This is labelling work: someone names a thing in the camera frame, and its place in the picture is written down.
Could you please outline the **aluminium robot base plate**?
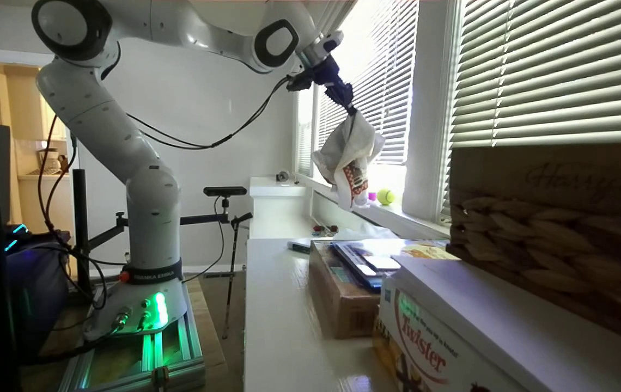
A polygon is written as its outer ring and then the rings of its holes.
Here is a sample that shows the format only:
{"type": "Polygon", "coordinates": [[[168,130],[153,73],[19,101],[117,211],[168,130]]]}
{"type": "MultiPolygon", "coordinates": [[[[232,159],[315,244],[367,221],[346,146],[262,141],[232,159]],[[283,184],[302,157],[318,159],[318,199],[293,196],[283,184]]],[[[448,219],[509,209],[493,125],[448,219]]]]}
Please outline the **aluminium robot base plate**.
{"type": "Polygon", "coordinates": [[[86,338],[97,346],[67,361],[59,392],[196,392],[206,386],[206,356],[185,286],[116,288],[86,338]]]}

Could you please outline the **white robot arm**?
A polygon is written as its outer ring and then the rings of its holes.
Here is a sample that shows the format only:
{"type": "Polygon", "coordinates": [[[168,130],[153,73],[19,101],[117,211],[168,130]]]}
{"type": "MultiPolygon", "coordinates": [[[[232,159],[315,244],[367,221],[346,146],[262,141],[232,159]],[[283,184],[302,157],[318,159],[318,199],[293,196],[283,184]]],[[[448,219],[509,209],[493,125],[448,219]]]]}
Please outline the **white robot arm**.
{"type": "Polygon", "coordinates": [[[336,20],[322,21],[309,0],[269,0],[260,29],[240,36],[202,20],[190,0],[38,0],[38,37],[55,54],[38,86],[73,136],[126,185],[132,259],[87,317],[86,338],[149,336],[190,313],[181,276],[181,189],[173,171],[106,90],[124,37],[202,49],[269,74],[291,60],[298,86],[322,86],[334,102],[354,104],[339,76],[334,50],[342,41],[336,20]]]}

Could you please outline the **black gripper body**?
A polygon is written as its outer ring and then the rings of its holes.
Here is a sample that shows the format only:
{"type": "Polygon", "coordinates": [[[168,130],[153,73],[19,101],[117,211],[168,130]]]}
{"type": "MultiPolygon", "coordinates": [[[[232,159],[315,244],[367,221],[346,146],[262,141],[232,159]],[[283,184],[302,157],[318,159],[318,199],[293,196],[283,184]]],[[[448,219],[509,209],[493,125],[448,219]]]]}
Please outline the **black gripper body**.
{"type": "Polygon", "coordinates": [[[293,76],[287,90],[302,92],[309,86],[322,86],[324,94],[348,116],[358,113],[358,109],[354,108],[354,86],[341,78],[341,68],[334,57],[327,57],[317,65],[307,65],[302,74],[293,76]]]}

